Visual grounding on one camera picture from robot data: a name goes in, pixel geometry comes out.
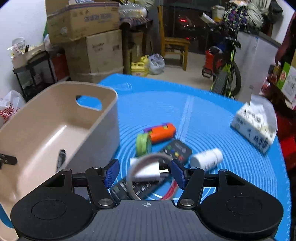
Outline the white pill bottle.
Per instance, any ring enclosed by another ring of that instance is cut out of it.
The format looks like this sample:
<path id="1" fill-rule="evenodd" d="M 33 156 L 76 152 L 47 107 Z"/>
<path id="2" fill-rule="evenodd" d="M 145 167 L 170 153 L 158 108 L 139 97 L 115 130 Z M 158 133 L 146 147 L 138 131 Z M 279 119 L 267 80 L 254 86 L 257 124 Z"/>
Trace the white pill bottle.
<path id="1" fill-rule="evenodd" d="M 190 158 L 191 168 L 200 168 L 209 171 L 223 161 L 223 154 L 220 149 L 212 149 L 194 154 Z"/>

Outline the black remote control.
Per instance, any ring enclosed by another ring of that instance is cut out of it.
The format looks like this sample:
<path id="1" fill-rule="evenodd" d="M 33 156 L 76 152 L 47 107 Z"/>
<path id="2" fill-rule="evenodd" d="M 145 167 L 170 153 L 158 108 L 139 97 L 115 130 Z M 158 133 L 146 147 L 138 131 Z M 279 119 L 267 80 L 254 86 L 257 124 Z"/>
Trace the black remote control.
<path id="1" fill-rule="evenodd" d="M 191 156 L 192 149 L 180 140 L 172 140 L 160 152 L 184 164 Z M 169 161 L 163 158 L 152 159 L 145 167 L 136 169 L 136 173 L 132 178 L 133 190 L 141 200 L 144 200 L 163 185 L 165 181 L 171 181 L 170 173 Z M 125 179 L 114 184 L 110 189 L 110 193 L 115 201 L 131 199 L 126 188 Z"/>

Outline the tape roll red white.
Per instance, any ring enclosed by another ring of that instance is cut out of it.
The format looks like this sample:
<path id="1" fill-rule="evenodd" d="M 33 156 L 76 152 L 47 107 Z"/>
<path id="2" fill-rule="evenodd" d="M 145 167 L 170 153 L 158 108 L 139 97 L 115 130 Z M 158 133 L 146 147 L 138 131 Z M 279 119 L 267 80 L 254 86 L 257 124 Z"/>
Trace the tape roll red white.
<path id="1" fill-rule="evenodd" d="M 136 174 L 146 166 L 158 161 L 158 159 L 167 161 L 169 165 L 173 160 L 172 157 L 164 153 L 150 153 L 138 158 L 137 161 L 130 167 L 126 176 L 126 188 L 132 199 L 141 200 L 141 198 L 134 192 L 132 187 L 132 182 L 135 180 Z"/>

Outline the white usb charger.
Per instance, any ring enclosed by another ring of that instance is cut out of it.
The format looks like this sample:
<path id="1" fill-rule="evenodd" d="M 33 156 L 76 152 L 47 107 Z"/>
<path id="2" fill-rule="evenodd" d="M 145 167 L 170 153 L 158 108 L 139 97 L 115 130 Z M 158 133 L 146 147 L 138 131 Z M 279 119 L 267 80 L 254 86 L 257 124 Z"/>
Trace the white usb charger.
<path id="1" fill-rule="evenodd" d="M 156 182 L 168 177 L 170 174 L 169 166 L 163 159 L 154 159 L 150 164 L 136 171 L 132 177 L 134 182 Z"/>

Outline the black marker pen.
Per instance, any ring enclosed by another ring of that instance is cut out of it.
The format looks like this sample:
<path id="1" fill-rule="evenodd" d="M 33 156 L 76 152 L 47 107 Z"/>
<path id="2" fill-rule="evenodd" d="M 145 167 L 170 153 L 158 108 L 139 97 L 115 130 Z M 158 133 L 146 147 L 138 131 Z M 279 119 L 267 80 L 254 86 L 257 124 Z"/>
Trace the black marker pen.
<path id="1" fill-rule="evenodd" d="M 57 159 L 57 166 L 56 166 L 56 172 L 59 171 L 59 169 L 61 168 L 61 166 L 63 165 L 63 163 L 66 160 L 66 151 L 64 149 L 61 149 L 58 155 L 58 159 Z"/>

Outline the orange purple toy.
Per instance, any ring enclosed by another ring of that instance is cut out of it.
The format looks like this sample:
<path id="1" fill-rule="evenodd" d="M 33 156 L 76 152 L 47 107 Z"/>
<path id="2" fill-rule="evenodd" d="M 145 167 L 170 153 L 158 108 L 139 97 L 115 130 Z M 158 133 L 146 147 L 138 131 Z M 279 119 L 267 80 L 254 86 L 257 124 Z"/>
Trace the orange purple toy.
<path id="1" fill-rule="evenodd" d="M 172 123 L 145 128 L 144 133 L 148 133 L 153 144 L 172 139 L 175 136 L 176 128 Z"/>

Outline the green tape roll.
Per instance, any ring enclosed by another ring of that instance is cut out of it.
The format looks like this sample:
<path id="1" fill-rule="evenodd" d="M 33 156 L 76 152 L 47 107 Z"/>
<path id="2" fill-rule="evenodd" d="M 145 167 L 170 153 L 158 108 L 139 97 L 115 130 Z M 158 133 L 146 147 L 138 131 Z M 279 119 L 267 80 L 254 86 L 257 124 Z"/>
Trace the green tape roll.
<path id="1" fill-rule="evenodd" d="M 137 157 L 144 156 L 151 153 L 152 141 L 148 133 L 141 133 L 137 135 L 136 139 L 136 155 Z"/>

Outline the beige plastic storage bin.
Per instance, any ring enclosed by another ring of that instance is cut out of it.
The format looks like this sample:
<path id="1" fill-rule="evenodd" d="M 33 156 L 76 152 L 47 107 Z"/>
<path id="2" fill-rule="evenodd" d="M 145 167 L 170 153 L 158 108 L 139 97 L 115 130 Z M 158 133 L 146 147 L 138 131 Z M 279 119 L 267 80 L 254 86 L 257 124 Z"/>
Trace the beige plastic storage bin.
<path id="1" fill-rule="evenodd" d="M 85 171 L 105 167 L 119 146 L 115 90 L 86 82 L 54 84 L 1 128 L 1 153 L 17 158 L 1 168 L 1 207 L 11 227 L 1 240 L 68 238 L 88 226 Z M 56 172 L 61 149 L 66 160 Z"/>

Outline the white red plastic bag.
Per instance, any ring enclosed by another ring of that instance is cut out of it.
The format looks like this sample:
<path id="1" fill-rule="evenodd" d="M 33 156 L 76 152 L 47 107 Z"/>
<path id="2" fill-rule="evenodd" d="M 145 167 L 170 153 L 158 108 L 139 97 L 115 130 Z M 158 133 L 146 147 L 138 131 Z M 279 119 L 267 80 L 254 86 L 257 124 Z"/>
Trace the white red plastic bag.
<path id="1" fill-rule="evenodd" d="M 26 101 L 22 95 L 15 90 L 10 91 L 3 99 L 0 105 L 0 127 L 2 127 L 12 116 L 14 116 Z"/>

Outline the white tissue box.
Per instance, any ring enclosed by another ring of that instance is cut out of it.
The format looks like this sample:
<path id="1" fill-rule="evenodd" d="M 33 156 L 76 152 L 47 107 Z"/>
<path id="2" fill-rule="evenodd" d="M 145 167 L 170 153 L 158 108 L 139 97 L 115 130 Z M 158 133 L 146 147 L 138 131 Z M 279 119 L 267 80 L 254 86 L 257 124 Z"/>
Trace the white tissue box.
<path id="1" fill-rule="evenodd" d="M 260 95 L 251 96 L 250 102 L 236 112 L 230 126 L 263 154 L 273 144 L 278 131 L 273 105 Z"/>

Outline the black metal shelf cart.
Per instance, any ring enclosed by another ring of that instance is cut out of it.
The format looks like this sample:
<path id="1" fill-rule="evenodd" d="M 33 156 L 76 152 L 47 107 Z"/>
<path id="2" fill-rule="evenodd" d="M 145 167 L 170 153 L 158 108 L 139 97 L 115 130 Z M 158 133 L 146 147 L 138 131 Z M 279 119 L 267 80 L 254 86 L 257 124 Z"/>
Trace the black metal shelf cart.
<path id="1" fill-rule="evenodd" d="M 41 73 L 39 78 L 37 78 L 35 68 L 43 62 L 46 62 L 48 65 L 51 77 L 51 81 L 49 82 L 47 82 L 44 79 L 43 73 Z M 23 85 L 21 84 L 21 80 L 19 78 L 19 74 L 24 73 L 26 71 L 29 72 L 32 81 L 31 83 L 26 84 L 25 87 L 23 87 Z M 54 76 L 53 67 L 51 65 L 50 54 L 46 50 L 37 53 L 35 56 L 29 59 L 25 66 L 13 68 L 13 73 L 16 76 L 18 84 L 21 88 L 22 96 L 25 101 L 31 100 L 34 96 L 45 90 L 47 87 L 57 82 Z"/>

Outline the grey plastic bag floor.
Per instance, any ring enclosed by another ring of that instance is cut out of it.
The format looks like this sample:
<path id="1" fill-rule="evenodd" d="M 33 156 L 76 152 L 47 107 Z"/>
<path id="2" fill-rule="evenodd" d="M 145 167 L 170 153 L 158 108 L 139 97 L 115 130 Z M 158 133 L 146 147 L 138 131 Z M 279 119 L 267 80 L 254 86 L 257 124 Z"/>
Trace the grey plastic bag floor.
<path id="1" fill-rule="evenodd" d="M 152 54 L 148 57 L 149 74 L 159 75 L 164 71 L 165 60 L 160 54 Z"/>

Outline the wooden chair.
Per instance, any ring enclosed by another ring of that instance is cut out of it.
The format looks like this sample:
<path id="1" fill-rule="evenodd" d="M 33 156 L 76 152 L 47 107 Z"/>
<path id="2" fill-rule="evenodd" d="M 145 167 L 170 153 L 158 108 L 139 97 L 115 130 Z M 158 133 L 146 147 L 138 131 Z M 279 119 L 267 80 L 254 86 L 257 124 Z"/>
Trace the wooden chair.
<path id="1" fill-rule="evenodd" d="M 175 50 L 180 51 L 180 64 L 184 71 L 187 70 L 187 59 L 190 41 L 184 38 L 166 37 L 163 24 L 163 7 L 157 6 L 159 19 L 159 36 L 161 42 L 161 55 L 164 58 L 166 54 L 174 54 Z"/>

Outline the white refrigerator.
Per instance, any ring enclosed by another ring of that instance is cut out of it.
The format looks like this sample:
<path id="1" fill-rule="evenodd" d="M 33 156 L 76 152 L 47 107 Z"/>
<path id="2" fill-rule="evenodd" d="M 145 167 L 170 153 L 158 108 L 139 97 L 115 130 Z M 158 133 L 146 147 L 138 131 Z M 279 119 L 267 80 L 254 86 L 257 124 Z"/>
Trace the white refrigerator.
<path id="1" fill-rule="evenodd" d="M 241 74 L 241 90 L 236 99 L 245 103 L 250 102 L 253 94 L 260 93 L 280 43 L 263 33 L 254 35 L 239 32 L 237 39 L 241 49 L 236 52 L 235 62 Z"/>

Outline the open cardboard box top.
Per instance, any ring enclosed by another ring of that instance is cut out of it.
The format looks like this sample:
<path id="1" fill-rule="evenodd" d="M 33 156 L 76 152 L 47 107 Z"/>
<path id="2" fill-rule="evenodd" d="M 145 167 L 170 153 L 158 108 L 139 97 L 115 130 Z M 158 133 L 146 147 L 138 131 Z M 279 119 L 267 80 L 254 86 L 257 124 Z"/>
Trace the open cardboard box top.
<path id="1" fill-rule="evenodd" d="M 51 44 L 62 44 L 119 29 L 116 1 L 45 1 Z"/>

